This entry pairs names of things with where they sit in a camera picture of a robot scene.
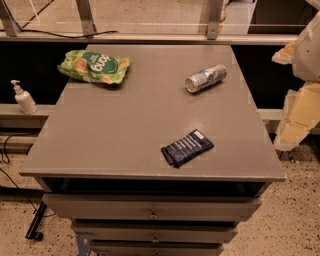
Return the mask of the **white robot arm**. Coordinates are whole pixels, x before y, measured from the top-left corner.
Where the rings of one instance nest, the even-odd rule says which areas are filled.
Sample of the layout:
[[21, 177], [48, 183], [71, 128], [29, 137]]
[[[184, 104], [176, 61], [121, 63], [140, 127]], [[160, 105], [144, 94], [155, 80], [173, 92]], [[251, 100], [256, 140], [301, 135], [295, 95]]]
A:
[[294, 76], [304, 81], [298, 91], [289, 90], [285, 96], [273, 142], [276, 150], [291, 151], [320, 122], [320, 12], [272, 61], [291, 64]]

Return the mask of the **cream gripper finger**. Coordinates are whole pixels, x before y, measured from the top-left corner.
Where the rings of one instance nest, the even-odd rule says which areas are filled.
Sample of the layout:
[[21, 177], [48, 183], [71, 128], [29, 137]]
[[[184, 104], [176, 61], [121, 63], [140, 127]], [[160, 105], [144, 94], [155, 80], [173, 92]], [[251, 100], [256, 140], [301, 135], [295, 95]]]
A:
[[291, 41], [285, 47], [272, 56], [272, 61], [278, 64], [287, 65], [293, 62], [296, 41]]
[[319, 122], [320, 84], [305, 82], [298, 91], [289, 90], [273, 142], [275, 149], [291, 151]]

